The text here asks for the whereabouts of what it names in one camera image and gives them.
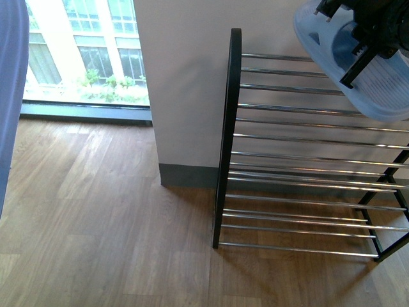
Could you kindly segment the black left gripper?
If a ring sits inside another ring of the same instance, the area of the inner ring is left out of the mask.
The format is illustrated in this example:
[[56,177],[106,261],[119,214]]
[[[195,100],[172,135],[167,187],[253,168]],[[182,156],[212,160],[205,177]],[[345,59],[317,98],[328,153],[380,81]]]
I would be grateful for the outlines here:
[[359,42],[352,51],[339,51],[342,85],[352,89],[376,55],[389,59],[401,51],[408,56],[408,1],[320,1],[315,14],[331,20],[340,8],[353,11],[351,36]]

